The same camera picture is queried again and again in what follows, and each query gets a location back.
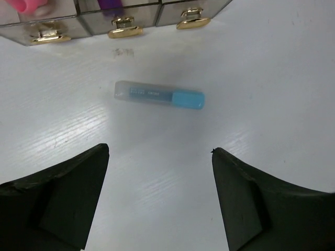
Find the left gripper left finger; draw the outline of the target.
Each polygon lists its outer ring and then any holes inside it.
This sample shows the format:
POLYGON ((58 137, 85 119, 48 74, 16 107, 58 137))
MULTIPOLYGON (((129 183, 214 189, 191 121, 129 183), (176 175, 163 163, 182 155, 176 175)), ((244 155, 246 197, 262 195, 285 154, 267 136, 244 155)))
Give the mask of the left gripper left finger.
POLYGON ((108 161, 101 143, 1 184, 1 250, 84 250, 108 161))

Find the pink cap pen bundle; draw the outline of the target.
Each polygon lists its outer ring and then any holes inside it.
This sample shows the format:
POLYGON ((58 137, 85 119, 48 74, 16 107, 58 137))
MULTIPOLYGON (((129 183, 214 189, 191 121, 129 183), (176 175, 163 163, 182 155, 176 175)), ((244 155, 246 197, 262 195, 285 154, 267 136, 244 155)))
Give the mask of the pink cap pen bundle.
POLYGON ((48 0, 5 0, 20 14, 33 14, 39 7, 49 3, 48 0))

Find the black purple highlighter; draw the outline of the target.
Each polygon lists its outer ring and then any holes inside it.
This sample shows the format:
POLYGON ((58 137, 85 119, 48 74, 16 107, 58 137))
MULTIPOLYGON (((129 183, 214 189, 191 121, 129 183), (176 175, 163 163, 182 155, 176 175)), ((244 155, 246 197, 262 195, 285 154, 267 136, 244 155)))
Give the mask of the black purple highlighter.
POLYGON ((121 15, 124 12, 122 0, 98 0, 101 10, 110 10, 114 15, 121 15))

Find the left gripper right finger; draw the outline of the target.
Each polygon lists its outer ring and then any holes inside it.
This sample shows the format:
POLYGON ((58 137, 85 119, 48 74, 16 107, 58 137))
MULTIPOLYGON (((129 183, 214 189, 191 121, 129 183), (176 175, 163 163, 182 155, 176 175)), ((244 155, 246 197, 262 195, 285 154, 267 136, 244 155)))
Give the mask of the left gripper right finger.
POLYGON ((230 250, 334 250, 334 194, 276 178, 212 151, 230 250))

